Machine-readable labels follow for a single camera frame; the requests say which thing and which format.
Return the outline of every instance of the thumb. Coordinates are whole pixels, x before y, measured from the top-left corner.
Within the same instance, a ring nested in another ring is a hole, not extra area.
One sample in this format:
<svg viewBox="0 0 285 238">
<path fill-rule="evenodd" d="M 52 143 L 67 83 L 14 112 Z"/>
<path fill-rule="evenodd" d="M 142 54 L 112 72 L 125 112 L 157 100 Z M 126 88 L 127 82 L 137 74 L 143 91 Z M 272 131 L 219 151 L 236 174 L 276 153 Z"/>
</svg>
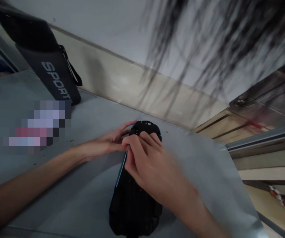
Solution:
<svg viewBox="0 0 285 238">
<path fill-rule="evenodd" d="M 127 161 L 125 163 L 125 169 L 130 173 L 130 175 L 135 179 L 137 184 L 140 187 L 143 187 L 143 181 L 139 176 L 136 163 L 135 163 L 135 158 L 133 156 L 132 150 L 129 149 L 127 152 Z"/>
</svg>

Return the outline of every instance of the black object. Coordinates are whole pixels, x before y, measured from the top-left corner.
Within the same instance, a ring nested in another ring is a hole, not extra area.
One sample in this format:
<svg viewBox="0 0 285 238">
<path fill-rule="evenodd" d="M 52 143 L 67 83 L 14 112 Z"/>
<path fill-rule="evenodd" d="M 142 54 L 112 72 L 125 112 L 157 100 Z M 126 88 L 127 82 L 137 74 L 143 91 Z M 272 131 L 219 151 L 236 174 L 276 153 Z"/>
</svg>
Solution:
<svg viewBox="0 0 285 238">
<path fill-rule="evenodd" d="M 82 80 L 46 21 L 0 8 L 0 23 L 56 100 L 80 102 Z"/>
<path fill-rule="evenodd" d="M 137 121 L 130 129 L 129 135 L 139 135 L 142 131 L 148 134 L 155 132 L 162 141 L 159 127 L 150 121 Z M 144 191 L 124 169 L 126 159 L 127 153 L 109 207 L 109 225 L 116 235 L 150 235 L 158 226 L 162 205 Z"/>
</svg>

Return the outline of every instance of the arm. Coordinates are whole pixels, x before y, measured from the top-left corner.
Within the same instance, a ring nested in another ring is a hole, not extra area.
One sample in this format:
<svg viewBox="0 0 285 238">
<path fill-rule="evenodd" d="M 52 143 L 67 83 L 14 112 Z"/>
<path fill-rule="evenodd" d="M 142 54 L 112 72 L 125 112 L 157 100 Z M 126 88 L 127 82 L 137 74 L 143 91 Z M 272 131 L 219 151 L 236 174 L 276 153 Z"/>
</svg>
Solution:
<svg viewBox="0 0 285 238">
<path fill-rule="evenodd" d="M 130 146 L 125 169 L 157 202 L 171 210 L 199 237 L 230 237 L 201 200 L 155 133 L 123 139 Z"/>
<path fill-rule="evenodd" d="M 72 147 L 43 165 L 0 185 L 0 227 L 27 204 L 79 164 L 114 151 L 125 151 L 121 137 L 129 132 L 124 123 L 97 139 Z"/>
<path fill-rule="evenodd" d="M 76 147 L 0 185 L 0 227 L 45 189 L 75 168 L 83 156 Z"/>
</svg>

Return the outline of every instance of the black hair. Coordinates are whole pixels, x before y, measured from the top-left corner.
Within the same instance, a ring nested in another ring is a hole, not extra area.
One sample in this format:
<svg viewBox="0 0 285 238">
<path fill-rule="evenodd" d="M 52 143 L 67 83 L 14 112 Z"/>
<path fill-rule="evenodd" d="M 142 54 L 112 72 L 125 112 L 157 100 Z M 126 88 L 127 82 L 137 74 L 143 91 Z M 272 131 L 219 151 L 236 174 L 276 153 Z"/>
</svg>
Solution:
<svg viewBox="0 0 285 238">
<path fill-rule="evenodd" d="M 165 96 L 172 97 L 165 116 L 173 106 L 192 59 L 201 51 L 208 36 L 214 38 L 218 47 L 213 56 L 204 57 L 204 70 L 200 77 L 195 78 L 193 88 L 203 90 L 213 78 L 217 78 L 211 93 L 212 98 L 223 94 L 223 87 L 238 65 L 246 62 L 259 64 L 265 61 L 271 51 L 275 51 L 275 56 L 271 55 L 276 57 L 273 62 L 285 54 L 285 0 L 167 0 L 165 4 L 159 4 L 144 73 L 149 82 L 141 102 L 169 54 L 184 13 L 190 8 L 194 10 L 190 31 L 194 41 L 185 57 L 184 69 L 174 87 Z M 203 20 L 208 15 L 211 16 L 210 24 L 203 29 Z M 254 57 L 259 53 L 260 47 L 265 46 L 266 53 L 256 61 Z M 260 80 L 263 73 L 264 71 L 259 73 L 255 82 Z"/>
</svg>

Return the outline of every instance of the metal frame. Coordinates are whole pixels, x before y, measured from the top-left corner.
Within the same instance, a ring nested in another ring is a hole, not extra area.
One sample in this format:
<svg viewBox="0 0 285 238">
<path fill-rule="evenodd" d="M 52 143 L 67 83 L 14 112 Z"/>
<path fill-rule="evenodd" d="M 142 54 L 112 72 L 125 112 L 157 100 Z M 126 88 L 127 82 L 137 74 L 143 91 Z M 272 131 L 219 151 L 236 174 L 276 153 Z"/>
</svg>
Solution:
<svg viewBox="0 0 285 238">
<path fill-rule="evenodd" d="M 229 152 L 285 139 L 285 127 L 274 129 L 226 145 Z"/>
</svg>

